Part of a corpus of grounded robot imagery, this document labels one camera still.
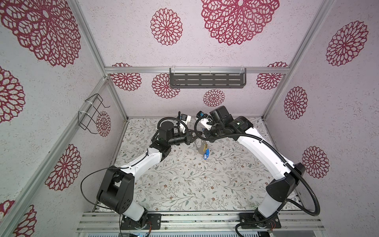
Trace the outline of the keyring bunch with blue tags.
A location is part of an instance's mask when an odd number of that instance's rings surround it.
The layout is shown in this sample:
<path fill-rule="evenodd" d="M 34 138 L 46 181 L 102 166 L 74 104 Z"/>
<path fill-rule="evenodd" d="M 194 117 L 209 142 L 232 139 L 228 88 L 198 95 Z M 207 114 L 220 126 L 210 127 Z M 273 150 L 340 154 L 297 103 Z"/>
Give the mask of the keyring bunch with blue tags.
<path fill-rule="evenodd" d="M 208 160 L 210 157 L 210 149 L 208 143 L 204 140 L 200 140 L 199 144 L 195 144 L 197 151 L 202 155 L 204 160 Z"/>

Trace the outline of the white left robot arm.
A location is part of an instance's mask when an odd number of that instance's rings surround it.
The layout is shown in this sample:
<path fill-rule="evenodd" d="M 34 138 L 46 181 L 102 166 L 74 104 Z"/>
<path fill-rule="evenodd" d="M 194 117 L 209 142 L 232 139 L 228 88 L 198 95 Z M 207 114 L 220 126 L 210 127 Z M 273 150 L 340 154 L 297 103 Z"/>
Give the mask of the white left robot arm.
<path fill-rule="evenodd" d="M 146 227 L 148 211 L 134 200 L 135 181 L 163 161 L 172 146 L 182 143 L 189 145 L 201 135 L 201 131 L 188 129 L 184 122 L 174 124 L 169 117 L 160 121 L 151 145 L 141 156 L 121 167 L 107 168 L 97 193 L 97 201 L 125 217 L 135 228 Z"/>

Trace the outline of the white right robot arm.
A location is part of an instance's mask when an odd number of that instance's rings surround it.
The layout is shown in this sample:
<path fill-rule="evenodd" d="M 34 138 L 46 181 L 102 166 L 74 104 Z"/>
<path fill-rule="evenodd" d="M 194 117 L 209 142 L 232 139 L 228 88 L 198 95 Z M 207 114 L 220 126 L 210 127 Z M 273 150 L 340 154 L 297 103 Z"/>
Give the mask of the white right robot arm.
<path fill-rule="evenodd" d="M 248 222 L 257 222 L 256 226 L 265 228 L 276 214 L 285 205 L 285 200 L 298 186 L 300 180 L 287 167 L 290 165 L 300 176 L 303 176 L 306 168 L 301 163 L 293 163 L 278 155 L 265 144 L 266 140 L 259 134 L 254 125 L 243 116 L 233 118 L 225 106 L 221 106 L 210 112 L 210 115 L 198 112 L 196 117 L 205 127 L 203 129 L 206 138 L 218 138 L 229 135 L 244 148 L 250 151 L 272 175 L 273 180 L 266 186 L 266 195 L 261 204 L 256 208 L 254 215 L 248 218 Z"/>

